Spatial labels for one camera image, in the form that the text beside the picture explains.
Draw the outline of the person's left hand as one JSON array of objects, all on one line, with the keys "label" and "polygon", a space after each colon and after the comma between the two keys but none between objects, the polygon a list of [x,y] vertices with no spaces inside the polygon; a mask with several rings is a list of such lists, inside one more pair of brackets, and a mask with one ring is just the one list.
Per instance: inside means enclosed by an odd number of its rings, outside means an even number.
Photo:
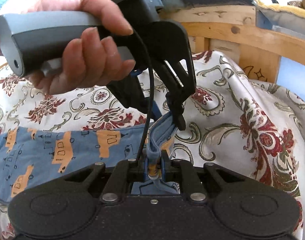
[{"label": "person's left hand", "polygon": [[[118,36],[133,33],[131,25],[111,0],[8,0],[1,7],[0,15],[60,10],[89,12]],[[110,81],[125,78],[134,66],[134,60],[121,59],[112,37],[101,39],[96,28],[88,28],[65,48],[60,74],[44,76],[37,70],[26,79],[44,93],[55,95],[76,88],[105,86]]]}]

